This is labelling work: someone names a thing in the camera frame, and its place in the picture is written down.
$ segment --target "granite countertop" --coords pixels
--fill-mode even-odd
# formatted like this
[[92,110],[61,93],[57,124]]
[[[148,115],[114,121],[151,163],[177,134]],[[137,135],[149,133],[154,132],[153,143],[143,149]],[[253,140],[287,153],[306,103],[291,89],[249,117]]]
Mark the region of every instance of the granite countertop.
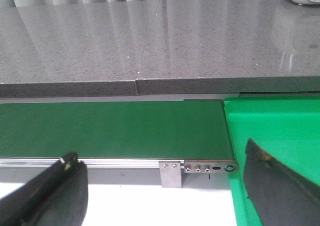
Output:
[[320,91],[319,6],[151,0],[0,19],[0,97]]

